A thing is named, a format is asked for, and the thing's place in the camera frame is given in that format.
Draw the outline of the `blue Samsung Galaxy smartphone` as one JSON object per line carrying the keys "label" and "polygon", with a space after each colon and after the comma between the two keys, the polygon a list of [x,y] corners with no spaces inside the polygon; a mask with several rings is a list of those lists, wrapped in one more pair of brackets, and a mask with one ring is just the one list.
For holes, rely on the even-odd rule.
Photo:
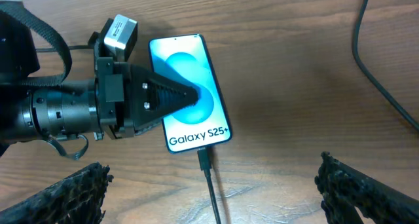
{"label": "blue Samsung Galaxy smartphone", "polygon": [[168,151],[182,153],[224,143],[232,128],[204,36],[199,33],[149,41],[155,73],[186,88],[187,106],[162,119]]}

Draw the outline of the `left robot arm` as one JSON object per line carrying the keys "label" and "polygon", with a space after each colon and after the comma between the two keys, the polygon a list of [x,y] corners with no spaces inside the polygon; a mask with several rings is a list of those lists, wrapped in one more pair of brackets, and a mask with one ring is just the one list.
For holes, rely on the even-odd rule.
{"label": "left robot arm", "polygon": [[195,88],[130,64],[138,24],[117,15],[88,40],[94,77],[68,81],[72,48],[17,0],[1,1],[1,149],[43,140],[67,156],[63,141],[141,135],[194,105]]}

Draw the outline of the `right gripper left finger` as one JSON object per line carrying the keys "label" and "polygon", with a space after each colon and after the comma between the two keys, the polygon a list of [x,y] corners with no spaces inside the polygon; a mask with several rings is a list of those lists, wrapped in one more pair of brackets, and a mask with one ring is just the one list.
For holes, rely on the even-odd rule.
{"label": "right gripper left finger", "polygon": [[101,223],[110,167],[98,162],[1,211],[3,224]]}

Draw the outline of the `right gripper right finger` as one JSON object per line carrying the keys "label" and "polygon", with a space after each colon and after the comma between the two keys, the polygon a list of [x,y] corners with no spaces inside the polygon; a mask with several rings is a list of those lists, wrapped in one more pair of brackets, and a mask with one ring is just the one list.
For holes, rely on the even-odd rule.
{"label": "right gripper right finger", "polygon": [[328,223],[418,224],[418,201],[334,159],[323,162],[314,182],[323,197],[321,208]]}

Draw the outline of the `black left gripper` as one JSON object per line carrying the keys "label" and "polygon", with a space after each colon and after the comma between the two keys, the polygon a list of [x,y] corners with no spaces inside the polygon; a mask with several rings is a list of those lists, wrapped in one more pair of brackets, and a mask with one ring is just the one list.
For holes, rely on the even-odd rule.
{"label": "black left gripper", "polygon": [[94,41],[98,136],[131,138],[135,129],[143,130],[198,101],[191,86],[136,65],[130,67],[125,59],[119,62],[105,45],[106,34],[101,31]]}

